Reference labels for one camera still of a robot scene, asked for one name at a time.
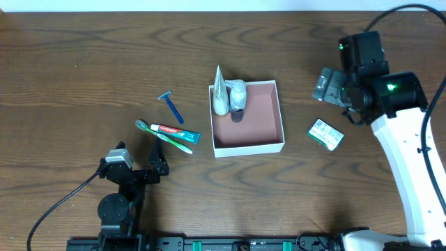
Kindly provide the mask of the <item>Colgate toothpaste tube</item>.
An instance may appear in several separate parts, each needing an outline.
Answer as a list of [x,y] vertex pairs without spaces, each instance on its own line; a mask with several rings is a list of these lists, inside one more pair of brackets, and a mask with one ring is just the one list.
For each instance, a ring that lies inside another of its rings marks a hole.
[[198,144],[201,137],[201,134],[199,132],[192,132],[189,130],[174,128],[167,125],[151,124],[150,129],[158,133],[176,137],[194,144]]

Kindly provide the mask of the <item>green white soap packet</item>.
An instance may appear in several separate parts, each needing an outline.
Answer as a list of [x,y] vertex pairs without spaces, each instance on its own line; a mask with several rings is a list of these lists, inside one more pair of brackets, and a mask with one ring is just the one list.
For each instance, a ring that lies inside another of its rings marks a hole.
[[307,135],[323,145],[329,151],[334,151],[344,139],[344,134],[321,119],[307,131]]

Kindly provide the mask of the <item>white Pantene tube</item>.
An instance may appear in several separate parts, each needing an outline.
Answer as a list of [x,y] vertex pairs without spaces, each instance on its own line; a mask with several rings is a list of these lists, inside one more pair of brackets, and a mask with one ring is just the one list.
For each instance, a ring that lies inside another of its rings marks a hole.
[[229,97],[220,66],[217,66],[213,89],[214,113],[218,116],[226,116],[229,113]]

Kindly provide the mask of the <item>clear bottle with dark cap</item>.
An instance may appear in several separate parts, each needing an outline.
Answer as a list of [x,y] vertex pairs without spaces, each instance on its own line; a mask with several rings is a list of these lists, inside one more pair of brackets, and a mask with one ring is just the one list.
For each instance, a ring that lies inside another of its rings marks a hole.
[[247,87],[243,80],[226,80],[226,87],[230,88],[229,103],[231,120],[235,123],[242,121],[247,103]]

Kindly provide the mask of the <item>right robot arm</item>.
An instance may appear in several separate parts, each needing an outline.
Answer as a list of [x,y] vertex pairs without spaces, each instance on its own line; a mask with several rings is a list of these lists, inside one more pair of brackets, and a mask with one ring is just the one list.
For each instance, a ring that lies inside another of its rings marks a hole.
[[353,228],[332,250],[444,250],[445,170],[433,140],[428,102],[412,72],[391,73],[378,32],[339,39],[341,70],[324,68],[313,97],[366,124],[386,154],[406,218],[407,234]]

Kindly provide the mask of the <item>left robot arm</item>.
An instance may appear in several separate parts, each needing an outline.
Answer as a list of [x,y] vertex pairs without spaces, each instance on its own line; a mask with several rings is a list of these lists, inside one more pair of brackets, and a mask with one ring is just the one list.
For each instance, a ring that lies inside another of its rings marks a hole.
[[99,250],[154,250],[153,238],[139,231],[146,198],[146,186],[160,182],[169,174],[169,166],[156,139],[148,158],[150,169],[134,170],[133,159],[120,142],[100,160],[98,176],[118,185],[118,192],[105,196],[98,205],[101,219]]

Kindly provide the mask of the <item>green toothbrush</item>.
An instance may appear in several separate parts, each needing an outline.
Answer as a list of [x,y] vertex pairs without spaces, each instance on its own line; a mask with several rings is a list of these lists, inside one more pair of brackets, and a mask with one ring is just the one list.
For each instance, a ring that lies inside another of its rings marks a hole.
[[178,142],[175,142],[174,140],[168,138],[166,135],[163,135],[163,134],[161,134],[161,133],[155,132],[154,130],[151,130],[151,129],[148,127],[148,124],[145,123],[145,122],[143,122],[142,120],[139,120],[139,119],[136,120],[136,121],[135,121],[135,125],[138,127],[138,129],[143,130],[143,131],[146,131],[146,132],[149,132],[149,133],[155,135],[155,136],[158,137],[159,139],[161,139],[161,140],[163,140],[163,141],[165,141],[165,142],[168,142],[168,143],[174,145],[175,147],[177,147],[177,148],[180,149],[181,151],[183,151],[183,152],[185,152],[185,153],[188,153],[188,154],[193,154],[192,150],[189,149],[188,147],[186,147],[185,145],[182,145],[182,144],[180,144],[180,143],[178,143]]

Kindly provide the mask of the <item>blue disposable razor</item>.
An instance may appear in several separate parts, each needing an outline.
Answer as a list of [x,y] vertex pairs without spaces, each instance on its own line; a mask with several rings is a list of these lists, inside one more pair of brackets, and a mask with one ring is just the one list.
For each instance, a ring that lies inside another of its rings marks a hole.
[[164,100],[166,102],[166,104],[169,106],[170,110],[173,112],[173,114],[176,117],[176,119],[178,120],[178,122],[180,124],[184,124],[184,120],[183,120],[182,116],[180,115],[180,113],[178,112],[178,110],[176,109],[176,107],[172,103],[172,101],[169,99],[169,96],[171,94],[172,94],[172,91],[169,90],[169,91],[163,93],[162,95],[158,96],[157,99]]

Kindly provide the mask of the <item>white box with pink interior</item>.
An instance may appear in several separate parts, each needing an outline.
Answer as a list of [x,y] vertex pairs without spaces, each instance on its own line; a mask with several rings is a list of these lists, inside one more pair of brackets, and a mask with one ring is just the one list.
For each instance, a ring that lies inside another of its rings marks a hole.
[[240,122],[218,116],[210,104],[210,126],[216,158],[279,153],[285,145],[276,81],[247,83],[247,104]]

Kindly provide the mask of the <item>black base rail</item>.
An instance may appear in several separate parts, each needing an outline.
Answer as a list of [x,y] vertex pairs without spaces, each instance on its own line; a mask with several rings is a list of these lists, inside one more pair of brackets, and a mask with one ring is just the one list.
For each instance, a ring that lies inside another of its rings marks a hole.
[[303,234],[296,238],[182,238],[145,236],[113,238],[71,238],[69,251],[256,251],[256,250],[343,250],[339,237]]

